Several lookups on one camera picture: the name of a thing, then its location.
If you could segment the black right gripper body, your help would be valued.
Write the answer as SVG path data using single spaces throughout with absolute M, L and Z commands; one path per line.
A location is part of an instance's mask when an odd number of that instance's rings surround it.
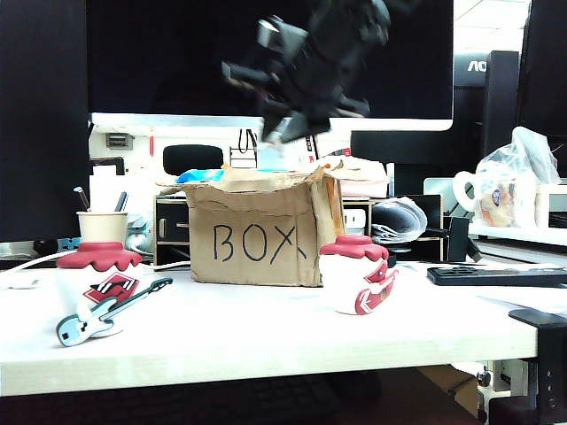
M 256 93 L 261 116 L 264 104 L 286 104 L 292 109 L 290 116 L 301 112 L 315 120 L 369 113 L 367 101 L 345 95 L 353 67 L 318 52 L 306 30 L 259 26 L 257 43 L 278 54 L 266 69 L 224 61 L 221 71 L 230 84 Z

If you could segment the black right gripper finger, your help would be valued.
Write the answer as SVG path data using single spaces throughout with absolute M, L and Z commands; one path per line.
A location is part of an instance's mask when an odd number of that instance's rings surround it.
M 330 130 L 330 119 L 310 119 L 306 114 L 295 112 L 285 123 L 281 142 L 288 143 L 311 135 L 319 135 Z
M 286 104 L 264 104 L 261 112 L 263 118 L 261 140 L 264 143 L 282 143 L 281 134 L 286 123 L 285 119 L 292 112 L 291 107 Z

